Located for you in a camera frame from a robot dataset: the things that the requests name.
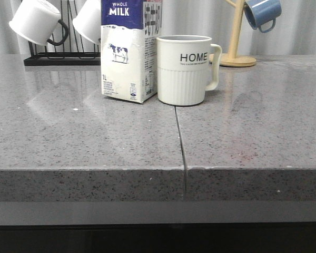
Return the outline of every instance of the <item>whole milk carton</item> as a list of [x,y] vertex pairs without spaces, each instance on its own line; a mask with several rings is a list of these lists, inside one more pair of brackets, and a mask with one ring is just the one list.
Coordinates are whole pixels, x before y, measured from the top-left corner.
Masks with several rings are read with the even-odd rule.
[[143,103],[157,93],[163,0],[102,0],[102,94]]

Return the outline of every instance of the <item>cow illustration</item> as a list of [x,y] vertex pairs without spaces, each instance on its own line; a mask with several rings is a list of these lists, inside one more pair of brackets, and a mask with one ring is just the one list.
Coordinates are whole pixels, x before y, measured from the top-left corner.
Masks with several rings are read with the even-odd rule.
[[[114,55],[114,62],[121,62],[127,64],[129,57],[127,55],[127,48],[114,46],[113,44],[109,44],[108,48],[111,48]],[[117,61],[117,57],[121,57],[123,61]]]

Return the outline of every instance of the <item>mug handle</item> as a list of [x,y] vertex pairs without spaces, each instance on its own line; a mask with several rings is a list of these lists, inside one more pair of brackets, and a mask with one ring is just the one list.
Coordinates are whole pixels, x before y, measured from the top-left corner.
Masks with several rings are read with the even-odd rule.
[[274,29],[275,24],[276,24],[276,18],[274,18],[274,19],[273,19],[273,25],[272,25],[272,27],[271,27],[271,28],[269,28],[269,29],[267,29],[267,30],[263,31],[263,30],[261,29],[261,27],[259,27],[259,30],[260,30],[260,32],[261,32],[261,33],[267,33],[267,32],[270,32],[271,30],[273,30],[273,29]]
[[54,42],[52,41],[50,38],[47,39],[47,42],[54,45],[54,46],[60,46],[64,43],[64,41],[67,39],[68,37],[68,26],[62,21],[62,20],[58,20],[58,22],[62,25],[63,29],[64,29],[64,36],[62,38],[62,40],[60,42]]
[[216,44],[211,44],[211,47],[214,48],[214,57],[212,61],[212,82],[210,82],[206,88],[205,91],[213,91],[218,83],[219,83],[219,65],[220,65],[220,57],[222,53],[221,46]]

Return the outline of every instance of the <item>wooden mug stand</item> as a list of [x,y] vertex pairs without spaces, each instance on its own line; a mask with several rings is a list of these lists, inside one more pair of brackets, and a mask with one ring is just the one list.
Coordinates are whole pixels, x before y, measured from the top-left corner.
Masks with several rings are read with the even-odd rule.
[[235,12],[228,53],[222,54],[220,65],[230,67],[254,66],[256,64],[255,58],[237,55],[245,0],[236,0],[236,3],[232,2],[231,0],[225,1],[235,7]]

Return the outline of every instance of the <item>white cup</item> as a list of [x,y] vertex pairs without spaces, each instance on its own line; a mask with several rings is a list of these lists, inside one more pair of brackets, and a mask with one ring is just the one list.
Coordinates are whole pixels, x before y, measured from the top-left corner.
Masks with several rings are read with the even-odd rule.
[[[65,34],[60,42],[54,42],[49,37],[58,23],[63,26]],[[23,0],[9,26],[21,37],[41,46],[48,43],[59,46],[68,37],[68,27],[61,20],[59,10],[46,0]]]
[[[212,38],[172,35],[157,38],[158,98],[171,105],[195,105],[204,101],[205,91],[219,82],[222,49]],[[209,80],[210,48],[214,48],[212,81]]]
[[88,41],[100,44],[101,0],[87,0],[73,19],[73,26]]

